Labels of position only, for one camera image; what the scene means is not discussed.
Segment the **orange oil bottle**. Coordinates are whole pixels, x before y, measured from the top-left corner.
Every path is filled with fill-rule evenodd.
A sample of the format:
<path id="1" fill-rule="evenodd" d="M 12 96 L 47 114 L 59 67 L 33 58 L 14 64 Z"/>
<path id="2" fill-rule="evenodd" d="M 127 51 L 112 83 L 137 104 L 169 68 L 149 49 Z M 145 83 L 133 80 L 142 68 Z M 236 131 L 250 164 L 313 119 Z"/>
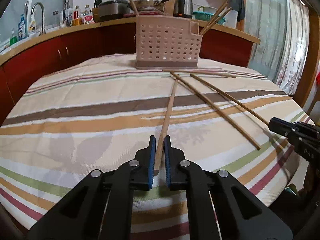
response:
<path id="1" fill-rule="evenodd" d="M 76 5 L 73 10 L 72 25 L 73 26 L 82 25 L 81 10 L 78 5 Z"/>

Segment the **white spray cleaner bottle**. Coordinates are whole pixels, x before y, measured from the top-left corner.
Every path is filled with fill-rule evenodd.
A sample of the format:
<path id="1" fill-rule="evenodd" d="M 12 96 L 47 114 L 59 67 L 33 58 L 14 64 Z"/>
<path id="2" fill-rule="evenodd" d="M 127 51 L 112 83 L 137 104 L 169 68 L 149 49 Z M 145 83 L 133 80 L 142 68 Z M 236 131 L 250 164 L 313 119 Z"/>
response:
<path id="1" fill-rule="evenodd" d="M 36 32 L 37 32 L 37 24 L 35 21 L 35 15 L 32 14 L 29 22 L 28 34 L 34 35 Z"/>

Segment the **steel wok with lid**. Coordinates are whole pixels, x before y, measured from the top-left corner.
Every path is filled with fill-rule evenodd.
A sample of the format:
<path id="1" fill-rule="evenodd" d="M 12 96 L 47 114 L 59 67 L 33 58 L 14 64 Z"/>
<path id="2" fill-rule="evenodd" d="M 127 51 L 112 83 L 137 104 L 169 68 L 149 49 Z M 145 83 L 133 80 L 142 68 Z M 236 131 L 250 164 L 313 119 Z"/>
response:
<path id="1" fill-rule="evenodd" d="M 165 3 L 170 0 L 135 0 L 134 4 L 139 13 L 145 11 L 164 12 Z"/>

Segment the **dark hanging cloth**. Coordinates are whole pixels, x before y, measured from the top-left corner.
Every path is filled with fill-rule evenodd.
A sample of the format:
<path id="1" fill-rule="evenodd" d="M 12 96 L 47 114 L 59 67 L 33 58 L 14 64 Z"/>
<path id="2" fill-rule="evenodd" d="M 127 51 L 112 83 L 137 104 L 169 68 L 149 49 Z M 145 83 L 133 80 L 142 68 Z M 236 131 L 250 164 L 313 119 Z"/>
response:
<path id="1" fill-rule="evenodd" d="M 231 0 L 230 6 L 233 10 L 238 12 L 237 21 L 240 22 L 245 19 L 245 3 L 244 0 Z"/>

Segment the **knife block with knives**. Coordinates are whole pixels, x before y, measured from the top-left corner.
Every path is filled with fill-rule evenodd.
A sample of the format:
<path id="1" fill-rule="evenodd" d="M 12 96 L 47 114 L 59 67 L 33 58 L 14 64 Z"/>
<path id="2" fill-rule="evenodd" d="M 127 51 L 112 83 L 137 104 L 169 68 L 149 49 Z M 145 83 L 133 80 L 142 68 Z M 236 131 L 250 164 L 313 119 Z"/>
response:
<path id="1" fill-rule="evenodd" d="M 102 2 L 102 0 L 95 0 L 92 8 L 92 15 L 93 15 L 93 21 L 95 23 L 100 22 L 100 16 L 99 16 L 99 5 Z"/>

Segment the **steel rice cooker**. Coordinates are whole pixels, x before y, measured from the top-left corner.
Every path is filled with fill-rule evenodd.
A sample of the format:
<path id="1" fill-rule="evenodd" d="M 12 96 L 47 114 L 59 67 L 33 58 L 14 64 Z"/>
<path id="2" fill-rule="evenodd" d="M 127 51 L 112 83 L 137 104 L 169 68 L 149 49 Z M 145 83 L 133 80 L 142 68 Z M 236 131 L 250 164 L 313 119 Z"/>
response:
<path id="1" fill-rule="evenodd" d="M 99 17 L 101 21 L 123 18 L 130 12 L 129 2 L 126 0 L 110 0 L 99 4 Z"/>

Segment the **striped tablecloth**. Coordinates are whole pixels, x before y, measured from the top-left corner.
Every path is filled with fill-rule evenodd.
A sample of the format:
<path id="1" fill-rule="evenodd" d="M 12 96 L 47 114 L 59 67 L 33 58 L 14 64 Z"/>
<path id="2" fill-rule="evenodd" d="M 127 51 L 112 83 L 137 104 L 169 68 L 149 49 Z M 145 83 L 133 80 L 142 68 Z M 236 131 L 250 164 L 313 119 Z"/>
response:
<path id="1" fill-rule="evenodd" d="M 85 61 L 33 83 L 1 126 L 1 206 L 27 228 L 93 170 L 109 172 L 148 147 L 156 149 L 175 78 L 139 70 L 135 55 Z M 195 74 L 270 122 L 312 124 L 284 91 L 255 70 L 201 59 Z M 287 138 L 203 85 L 175 73 L 207 96 L 253 137 L 237 129 L 178 81 L 167 136 L 185 158 L 205 171 L 226 170 L 269 208 L 294 176 L 300 157 Z M 149 191 L 135 191 L 129 239 L 190 239 L 185 191 L 167 186 L 164 152 Z"/>

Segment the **teal plastic basket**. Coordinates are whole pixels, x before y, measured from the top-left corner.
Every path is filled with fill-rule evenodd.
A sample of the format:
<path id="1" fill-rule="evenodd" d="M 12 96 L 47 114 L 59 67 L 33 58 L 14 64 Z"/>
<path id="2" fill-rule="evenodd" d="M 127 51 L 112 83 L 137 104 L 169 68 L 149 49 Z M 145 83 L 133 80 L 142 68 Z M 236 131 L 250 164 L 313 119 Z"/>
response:
<path id="1" fill-rule="evenodd" d="M 202 21 L 209 22 L 214 14 L 212 14 L 210 12 L 194 11 L 193 15 L 196 20 L 202 20 Z M 218 24 L 224 25 L 225 22 L 226 22 L 226 19 L 223 17 L 218 21 Z"/>

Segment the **red white snack bag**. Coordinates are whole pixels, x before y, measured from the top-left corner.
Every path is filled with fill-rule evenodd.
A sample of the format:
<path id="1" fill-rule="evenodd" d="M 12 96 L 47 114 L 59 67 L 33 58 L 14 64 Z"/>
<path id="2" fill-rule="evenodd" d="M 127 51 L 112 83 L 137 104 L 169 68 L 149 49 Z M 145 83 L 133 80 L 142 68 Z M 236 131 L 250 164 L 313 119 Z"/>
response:
<path id="1" fill-rule="evenodd" d="M 92 24 L 94 23 L 92 10 L 89 4 L 85 5 L 84 12 L 82 14 L 84 19 L 84 24 Z"/>

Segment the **blue detergent bottle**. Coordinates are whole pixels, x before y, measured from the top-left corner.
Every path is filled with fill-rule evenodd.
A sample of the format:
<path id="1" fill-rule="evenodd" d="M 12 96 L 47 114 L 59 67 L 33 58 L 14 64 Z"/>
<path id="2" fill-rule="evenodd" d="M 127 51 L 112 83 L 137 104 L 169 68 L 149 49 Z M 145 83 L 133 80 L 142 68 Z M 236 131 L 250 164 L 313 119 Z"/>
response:
<path id="1" fill-rule="evenodd" d="M 23 40 L 28 36 L 27 34 L 27 24 L 24 14 L 21 14 L 21 19 L 18 24 L 18 40 Z"/>

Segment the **red kitchen cabinets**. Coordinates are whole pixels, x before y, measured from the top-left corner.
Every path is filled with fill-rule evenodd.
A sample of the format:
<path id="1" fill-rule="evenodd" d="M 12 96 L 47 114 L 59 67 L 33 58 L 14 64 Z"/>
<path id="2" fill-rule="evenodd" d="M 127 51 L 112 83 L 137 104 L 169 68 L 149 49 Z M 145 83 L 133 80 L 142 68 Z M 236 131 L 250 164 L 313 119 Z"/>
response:
<path id="1" fill-rule="evenodd" d="M 11 58 L 1 65 L 1 121 L 42 76 L 95 57 L 135 53 L 135 33 L 135 23 L 76 31 L 44 41 Z M 202 39 L 200 57 L 247 67 L 254 45 L 210 29 Z"/>

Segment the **chopsticks in holder right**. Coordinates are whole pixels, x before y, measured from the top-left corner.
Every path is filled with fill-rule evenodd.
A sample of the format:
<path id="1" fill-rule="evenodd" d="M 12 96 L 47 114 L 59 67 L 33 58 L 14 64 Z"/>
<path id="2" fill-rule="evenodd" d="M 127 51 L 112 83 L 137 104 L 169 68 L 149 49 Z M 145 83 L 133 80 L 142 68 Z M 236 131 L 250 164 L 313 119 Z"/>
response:
<path id="1" fill-rule="evenodd" d="M 211 29 L 221 18 L 227 15 L 232 8 L 229 6 L 229 0 L 226 0 L 215 12 L 213 17 L 207 23 L 207 25 L 200 31 L 200 35 L 204 35 L 209 29 Z"/>

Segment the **small green soap bottle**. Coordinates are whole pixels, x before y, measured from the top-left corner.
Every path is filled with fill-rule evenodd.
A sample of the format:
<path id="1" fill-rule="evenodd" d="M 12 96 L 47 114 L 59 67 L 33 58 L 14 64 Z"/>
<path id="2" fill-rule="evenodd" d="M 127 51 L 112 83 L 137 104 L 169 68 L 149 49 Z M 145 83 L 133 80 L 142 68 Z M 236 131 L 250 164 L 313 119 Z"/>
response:
<path id="1" fill-rule="evenodd" d="M 16 42 L 17 42 L 17 36 L 15 35 L 15 30 L 13 29 L 11 32 L 10 46 L 15 44 Z"/>

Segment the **glass sliding door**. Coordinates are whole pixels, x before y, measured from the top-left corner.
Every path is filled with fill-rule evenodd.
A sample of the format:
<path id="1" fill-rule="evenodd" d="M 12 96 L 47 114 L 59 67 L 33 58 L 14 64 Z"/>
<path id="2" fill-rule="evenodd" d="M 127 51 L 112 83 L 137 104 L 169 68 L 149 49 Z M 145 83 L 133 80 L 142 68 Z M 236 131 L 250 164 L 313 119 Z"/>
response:
<path id="1" fill-rule="evenodd" d="M 293 95 L 308 52 L 308 7 L 300 0 L 247 0 L 245 32 L 260 39 L 249 68 Z"/>

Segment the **wooden chopstick horizontal top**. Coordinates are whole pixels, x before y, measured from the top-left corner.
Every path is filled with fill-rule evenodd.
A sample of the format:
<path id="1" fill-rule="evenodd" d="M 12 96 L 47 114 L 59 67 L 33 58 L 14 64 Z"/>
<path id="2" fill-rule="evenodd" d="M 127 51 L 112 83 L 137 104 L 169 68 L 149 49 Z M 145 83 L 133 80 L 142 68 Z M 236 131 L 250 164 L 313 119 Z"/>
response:
<path id="1" fill-rule="evenodd" d="M 215 75 L 215 76 L 236 78 L 236 76 L 228 74 L 228 73 L 209 72 L 209 71 L 201 71 L 201 70 L 163 69 L 162 71 L 163 72 L 175 72 L 175 73 L 187 73 L 187 74 Z"/>

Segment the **red induction cooktop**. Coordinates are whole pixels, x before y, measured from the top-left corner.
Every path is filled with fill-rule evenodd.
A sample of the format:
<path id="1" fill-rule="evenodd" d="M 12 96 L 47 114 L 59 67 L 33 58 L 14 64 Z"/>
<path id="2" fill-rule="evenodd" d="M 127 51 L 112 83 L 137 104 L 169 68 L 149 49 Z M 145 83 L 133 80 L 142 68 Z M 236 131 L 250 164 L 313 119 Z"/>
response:
<path id="1" fill-rule="evenodd" d="M 166 15 L 166 13 L 161 11 L 140 11 L 139 15 Z M 134 12 L 124 14 L 123 18 L 130 18 L 130 17 L 136 17 L 136 14 Z"/>

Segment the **pink perforated utensil holder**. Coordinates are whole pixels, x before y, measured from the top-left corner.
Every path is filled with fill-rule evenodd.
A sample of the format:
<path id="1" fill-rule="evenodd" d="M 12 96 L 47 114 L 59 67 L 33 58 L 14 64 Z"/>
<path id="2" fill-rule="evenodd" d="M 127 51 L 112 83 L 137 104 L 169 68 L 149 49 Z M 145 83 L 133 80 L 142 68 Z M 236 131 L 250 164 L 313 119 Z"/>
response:
<path id="1" fill-rule="evenodd" d="M 136 17 L 136 67 L 196 69 L 202 35 L 199 23 L 187 18 Z"/>

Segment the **wooden cutting board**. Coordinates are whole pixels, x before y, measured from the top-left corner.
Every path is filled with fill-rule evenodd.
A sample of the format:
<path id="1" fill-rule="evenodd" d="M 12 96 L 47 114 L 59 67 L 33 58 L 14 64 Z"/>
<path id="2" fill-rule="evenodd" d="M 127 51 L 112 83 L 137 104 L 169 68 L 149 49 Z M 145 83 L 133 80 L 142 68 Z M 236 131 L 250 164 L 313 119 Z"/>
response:
<path id="1" fill-rule="evenodd" d="M 168 16 L 173 16 L 175 1 L 176 0 L 170 0 L 165 3 L 164 13 Z"/>

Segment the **steel electric kettle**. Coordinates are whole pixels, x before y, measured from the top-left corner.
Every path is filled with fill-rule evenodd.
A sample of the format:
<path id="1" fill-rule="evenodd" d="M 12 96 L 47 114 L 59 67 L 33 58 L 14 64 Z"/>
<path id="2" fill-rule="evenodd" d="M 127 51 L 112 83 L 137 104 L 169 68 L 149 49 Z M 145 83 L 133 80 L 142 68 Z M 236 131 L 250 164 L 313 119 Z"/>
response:
<path id="1" fill-rule="evenodd" d="M 176 0 L 173 10 L 174 17 L 193 18 L 192 0 Z"/>

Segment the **kitchen window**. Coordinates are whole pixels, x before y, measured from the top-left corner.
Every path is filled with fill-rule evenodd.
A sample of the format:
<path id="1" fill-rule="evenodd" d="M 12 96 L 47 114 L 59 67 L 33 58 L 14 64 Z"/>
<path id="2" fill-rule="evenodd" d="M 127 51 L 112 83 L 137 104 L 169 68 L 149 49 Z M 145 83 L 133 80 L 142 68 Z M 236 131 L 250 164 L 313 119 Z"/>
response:
<path id="1" fill-rule="evenodd" d="M 1 15 L 1 42 L 11 38 L 11 32 L 14 29 L 15 35 L 18 33 L 18 23 L 21 14 L 25 15 L 27 23 L 30 22 L 31 8 L 36 2 L 41 2 L 45 9 L 45 29 L 56 28 L 62 24 L 62 11 L 66 6 L 72 6 L 72 0 L 11 0 Z M 41 8 L 35 7 L 35 21 L 37 28 L 41 27 Z"/>

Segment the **wooden countertop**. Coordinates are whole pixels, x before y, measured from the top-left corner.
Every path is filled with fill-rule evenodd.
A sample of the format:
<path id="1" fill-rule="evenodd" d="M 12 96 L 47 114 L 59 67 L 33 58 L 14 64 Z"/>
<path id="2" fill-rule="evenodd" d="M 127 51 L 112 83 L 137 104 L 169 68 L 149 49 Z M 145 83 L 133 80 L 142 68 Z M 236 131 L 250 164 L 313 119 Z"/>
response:
<path id="1" fill-rule="evenodd" d="M 58 36 L 66 35 L 69 33 L 73 33 L 76 31 L 83 31 L 93 28 L 100 28 L 100 27 L 108 27 L 111 25 L 120 25 L 120 24 L 128 24 L 128 23 L 135 23 L 136 17 L 128 17 L 128 18 L 120 18 L 116 20 L 110 20 L 105 21 L 101 23 L 93 23 L 93 24 L 84 24 L 84 25 L 76 25 L 74 27 L 66 27 L 56 30 L 50 29 L 49 33 L 32 37 L 32 38 L 26 38 L 21 42 L 17 42 L 13 46 L 10 46 L 9 48 L 5 49 L 4 52 L 1 52 L 1 65 L 9 61 L 11 58 L 15 57 L 16 55 L 20 54 L 21 52 L 40 44 L 44 41 L 51 40 L 53 38 L 56 38 Z M 235 37 L 242 38 L 244 40 L 247 40 L 251 43 L 260 44 L 261 40 L 255 36 L 249 35 L 248 33 L 245 33 L 243 31 L 240 31 L 238 29 L 226 27 L 224 25 L 215 24 L 211 27 L 212 30 L 220 31 L 223 33 L 227 33 L 230 35 L 233 35 Z"/>

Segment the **steel kitchen faucet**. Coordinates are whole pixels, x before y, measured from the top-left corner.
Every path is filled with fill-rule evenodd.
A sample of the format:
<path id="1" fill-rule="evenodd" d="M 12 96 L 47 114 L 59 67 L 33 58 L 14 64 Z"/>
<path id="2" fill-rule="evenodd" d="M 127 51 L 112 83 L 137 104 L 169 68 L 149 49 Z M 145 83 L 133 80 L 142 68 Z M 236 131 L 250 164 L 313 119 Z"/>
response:
<path id="1" fill-rule="evenodd" d="M 40 27 L 40 35 L 43 35 L 46 33 L 46 29 L 45 29 L 45 9 L 44 9 L 44 6 L 41 2 L 36 2 L 32 8 L 31 8 L 31 12 L 30 14 L 33 15 L 34 12 L 35 12 L 35 7 L 39 5 L 40 8 L 41 8 L 41 27 Z"/>

